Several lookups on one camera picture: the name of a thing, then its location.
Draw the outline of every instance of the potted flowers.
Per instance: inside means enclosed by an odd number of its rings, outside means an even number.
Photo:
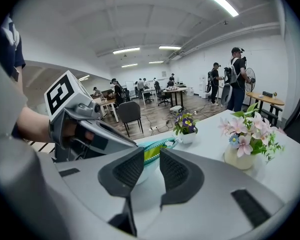
[[[175,131],[175,135],[179,137],[178,141],[181,143],[192,143],[198,133],[197,120],[193,120],[192,115],[191,113],[180,113],[174,120],[173,131]]]
[[[219,126],[222,134],[229,136],[224,161],[241,170],[249,169],[257,154],[264,155],[270,161],[272,154],[283,149],[275,141],[277,128],[271,127],[268,119],[261,117],[255,108],[257,104],[251,105],[246,113],[233,113],[238,118],[233,118],[230,122],[221,118]]]

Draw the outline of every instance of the jeans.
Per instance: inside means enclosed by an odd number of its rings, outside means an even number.
[[[231,99],[226,106],[227,110],[233,110],[234,112],[241,111],[242,104],[245,99],[245,92],[240,88],[232,88]]]
[[[142,99],[142,92],[144,91],[144,89],[139,89],[139,99]]]
[[[211,93],[211,102],[212,103],[216,102],[216,95],[217,95],[218,89],[219,89],[218,86],[214,86],[214,84],[212,84],[212,93]]]

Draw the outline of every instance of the desk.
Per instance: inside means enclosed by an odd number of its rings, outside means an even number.
[[[144,105],[146,105],[146,101],[145,101],[145,96],[144,96],[144,94],[146,94],[146,93],[152,93],[152,92],[154,92],[155,102],[158,103],[156,89],[145,89],[144,91],[142,91],[142,98],[143,98],[143,104],[144,104]]]
[[[264,102],[266,103],[270,103],[270,104],[274,104],[274,105],[278,105],[278,106],[283,106],[285,103],[280,100],[280,99],[274,99],[268,96],[263,95],[263,98],[260,98],[259,95],[262,95],[261,93],[257,93],[257,92],[246,92],[245,93],[247,96],[249,96],[250,98],[254,98],[256,102],[260,101],[260,107],[259,107],[259,113],[261,112],[262,106],[264,104]]]
[[[108,105],[111,105],[115,120],[118,123],[119,120],[118,120],[118,116],[117,116],[116,109],[115,109],[115,106],[114,106],[115,103],[116,103],[116,99],[111,99],[111,100],[105,100],[105,101],[99,103],[99,105],[100,106],[106,106],[108,108],[109,112],[110,112],[110,110],[109,110]]]
[[[220,118],[234,117],[230,110],[199,121],[196,126],[198,134],[191,144],[178,144],[175,149],[198,156],[224,161],[229,137],[221,136]],[[148,141],[159,141],[173,135],[172,131],[135,140],[137,144]],[[273,191],[285,204],[300,197],[300,144],[281,132],[276,132],[276,140],[284,145],[284,151],[275,154],[273,160],[266,164],[266,158],[257,155],[254,166],[245,172]],[[134,187],[131,193],[131,203],[134,222],[137,230],[142,232],[160,213],[161,195],[166,192],[165,182],[158,167],[145,182]]]
[[[177,106],[178,105],[178,100],[177,100],[177,93],[180,93],[180,100],[181,100],[181,107],[184,107],[184,100],[182,98],[182,92],[187,90],[189,88],[187,87],[181,87],[177,90],[167,90],[167,91],[164,91],[164,93],[174,93],[174,98],[175,98],[175,105]],[[173,99],[172,99],[172,95],[171,95],[171,108],[174,106],[174,103],[173,103]]]

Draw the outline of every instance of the ceiling light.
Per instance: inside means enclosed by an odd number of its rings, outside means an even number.
[[[166,49],[166,50],[180,50],[181,47],[178,47],[178,46],[159,46],[159,49]]]
[[[124,49],[124,50],[115,50],[113,54],[121,54],[121,53],[127,53],[127,52],[133,52],[133,51],[139,51],[140,47],[138,48],[130,48],[130,49]]]
[[[133,66],[136,66],[136,65],[138,65],[138,63],[135,63],[135,64],[129,64],[129,65],[124,65],[124,66],[121,66],[121,68],[133,67]]]
[[[226,0],[214,0],[219,5],[221,5],[228,13],[232,15],[232,17],[238,16],[239,13],[228,3]]]
[[[151,61],[151,62],[149,62],[149,64],[160,64],[160,63],[163,63],[163,61]]]
[[[84,80],[87,80],[88,79],[88,77],[90,77],[90,75],[88,74],[88,75],[86,75],[86,76],[84,76],[84,77],[81,77],[81,78],[79,78],[78,80],[79,81],[84,81]]]

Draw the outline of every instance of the flower vase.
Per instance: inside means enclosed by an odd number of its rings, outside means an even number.
[[[178,141],[183,144],[189,144],[194,142],[196,138],[196,133],[183,134],[182,132],[178,135]]]
[[[256,155],[244,154],[243,156],[238,157],[237,152],[238,149],[231,147],[229,144],[224,152],[224,161],[240,170],[247,170],[254,165],[257,158]]]

